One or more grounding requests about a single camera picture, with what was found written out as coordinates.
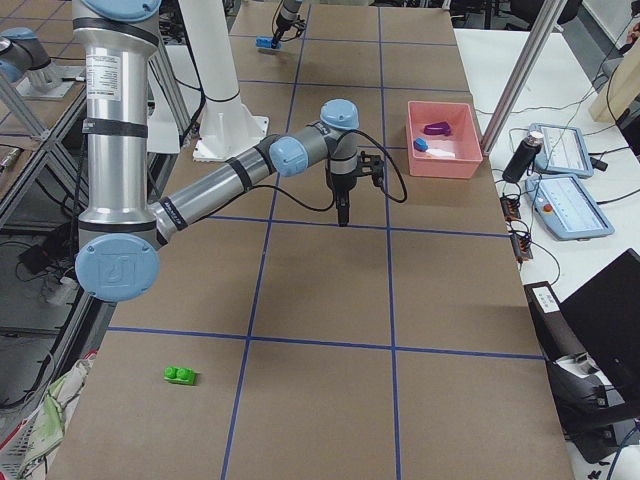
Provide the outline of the third robot arm grey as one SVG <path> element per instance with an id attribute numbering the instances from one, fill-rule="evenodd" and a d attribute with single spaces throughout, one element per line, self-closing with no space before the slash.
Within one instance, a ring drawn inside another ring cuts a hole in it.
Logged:
<path id="1" fill-rule="evenodd" d="M 28 72 L 39 72 L 51 63 L 33 30 L 14 27 L 1 32 L 1 74 L 7 81 L 14 83 Z"/>

